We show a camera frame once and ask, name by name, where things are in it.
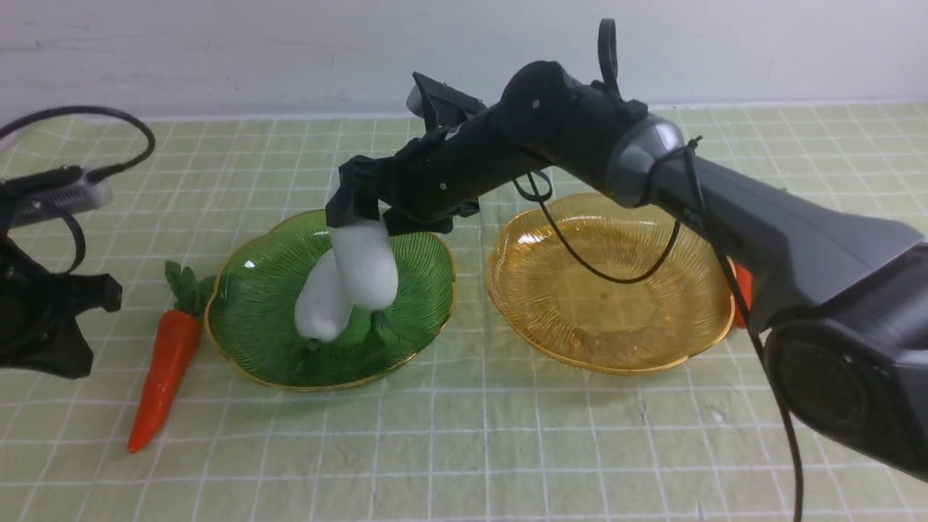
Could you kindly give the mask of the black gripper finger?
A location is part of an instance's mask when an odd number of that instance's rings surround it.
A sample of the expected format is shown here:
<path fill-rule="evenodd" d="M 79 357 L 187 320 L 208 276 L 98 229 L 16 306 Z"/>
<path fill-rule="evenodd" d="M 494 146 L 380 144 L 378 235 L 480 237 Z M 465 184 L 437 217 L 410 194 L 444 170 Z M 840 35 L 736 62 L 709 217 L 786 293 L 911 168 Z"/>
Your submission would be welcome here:
<path fill-rule="evenodd" d="M 381 204 L 392 205 L 392 160 L 357 155 L 339 166 L 339 187 L 325 206 L 329 228 L 380 219 Z"/>
<path fill-rule="evenodd" d="M 414 233 L 448 234 L 453 231 L 453 218 L 443 218 L 430 222 L 415 220 L 402 215 L 397 209 L 386 210 L 382 214 L 389 237 L 404 236 Z"/>

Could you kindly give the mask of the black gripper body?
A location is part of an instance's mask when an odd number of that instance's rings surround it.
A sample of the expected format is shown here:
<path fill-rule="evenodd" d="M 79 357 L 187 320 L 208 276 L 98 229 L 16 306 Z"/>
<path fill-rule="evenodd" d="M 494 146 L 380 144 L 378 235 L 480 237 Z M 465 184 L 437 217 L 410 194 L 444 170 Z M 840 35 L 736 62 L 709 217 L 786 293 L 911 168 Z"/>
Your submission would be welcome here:
<path fill-rule="evenodd" d="M 390 158 L 389 209 L 423 222 L 470 217 L 481 196 L 546 167 L 505 136 L 497 104 L 488 107 L 420 72 L 413 80 L 407 108 L 424 119 L 426 133 Z"/>
<path fill-rule="evenodd" d="M 95 354 L 77 318 L 117 312 L 123 288 L 109 274 L 51 273 L 2 237 L 1 367 L 65 379 L 90 375 Z"/>

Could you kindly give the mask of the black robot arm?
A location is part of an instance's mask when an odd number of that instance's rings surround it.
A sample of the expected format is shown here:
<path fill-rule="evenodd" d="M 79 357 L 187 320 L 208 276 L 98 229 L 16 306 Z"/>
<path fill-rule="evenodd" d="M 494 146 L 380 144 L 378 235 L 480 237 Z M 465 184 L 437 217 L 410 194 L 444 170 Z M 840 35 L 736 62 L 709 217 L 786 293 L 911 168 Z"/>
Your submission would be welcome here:
<path fill-rule="evenodd" d="M 392 234 L 447 233 L 477 199 L 559 167 L 627 208 L 652 204 L 753 277 L 745 321 L 776 399 L 809 429 L 926 479 L 926 238 L 829 210 L 694 155 L 671 122 L 623 100 L 616 70 L 584 85 L 532 62 L 499 102 L 418 76 L 424 138 L 339 168 L 331 227 L 377 218 Z"/>

